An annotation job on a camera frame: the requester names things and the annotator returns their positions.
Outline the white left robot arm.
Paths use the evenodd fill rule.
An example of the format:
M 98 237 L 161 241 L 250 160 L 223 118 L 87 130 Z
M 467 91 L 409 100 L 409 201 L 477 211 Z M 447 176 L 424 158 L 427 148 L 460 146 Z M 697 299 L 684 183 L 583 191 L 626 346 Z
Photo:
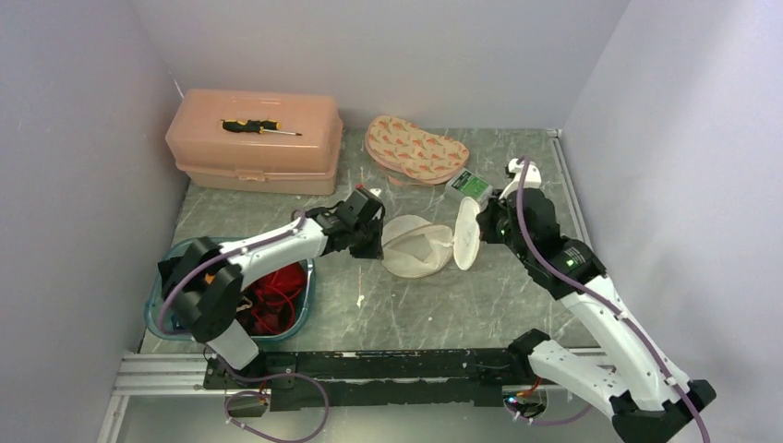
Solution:
M 265 375 L 263 352 L 236 318 L 244 290 L 288 265 L 343 250 L 354 258 L 381 259 L 382 201 L 364 187 L 330 207 L 297 210 L 282 227 L 233 242 L 193 240 L 179 257 L 158 264 L 162 329 L 172 312 L 191 338 L 209 346 L 244 388 Z

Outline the round white mesh pouch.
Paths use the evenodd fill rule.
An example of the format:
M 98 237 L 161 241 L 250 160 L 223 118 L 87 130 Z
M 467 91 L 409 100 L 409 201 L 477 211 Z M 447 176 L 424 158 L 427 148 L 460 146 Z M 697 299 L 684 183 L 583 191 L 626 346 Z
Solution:
M 391 274 L 405 279 L 435 274 L 450 262 L 460 270 L 469 270 L 480 248 L 476 221 L 479 211 L 477 201 L 463 198 L 453 227 L 416 215 L 390 220 L 381 236 L 381 264 Z

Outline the red satin bra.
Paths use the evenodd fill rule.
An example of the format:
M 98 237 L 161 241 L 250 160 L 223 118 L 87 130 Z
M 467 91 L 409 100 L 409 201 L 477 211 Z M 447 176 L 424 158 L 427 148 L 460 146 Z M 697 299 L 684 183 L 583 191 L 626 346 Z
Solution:
M 251 283 L 242 294 L 236 319 L 251 336 L 271 337 L 291 330 L 302 308 L 307 274 L 298 263 Z

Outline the floral mesh laundry bag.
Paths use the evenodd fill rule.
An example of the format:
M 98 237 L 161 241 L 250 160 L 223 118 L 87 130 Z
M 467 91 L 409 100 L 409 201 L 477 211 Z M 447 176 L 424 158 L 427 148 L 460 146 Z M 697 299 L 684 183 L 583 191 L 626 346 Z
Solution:
M 448 182 L 466 165 L 470 151 L 460 141 L 427 132 L 399 117 L 380 115 L 369 125 L 364 149 L 397 185 L 435 186 Z

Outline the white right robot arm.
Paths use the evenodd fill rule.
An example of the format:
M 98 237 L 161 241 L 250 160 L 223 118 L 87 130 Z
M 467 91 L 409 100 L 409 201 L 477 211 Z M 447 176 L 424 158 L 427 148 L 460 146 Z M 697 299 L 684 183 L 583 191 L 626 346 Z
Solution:
M 610 364 L 590 364 L 531 329 L 508 347 L 514 379 L 541 377 L 568 389 L 605 415 L 624 442 L 668 442 L 689 423 L 709 439 L 701 413 L 715 389 L 690 378 L 654 344 L 592 249 L 561 233 L 541 190 L 496 190 L 476 220 L 482 240 L 506 245 L 532 281 L 586 327 Z

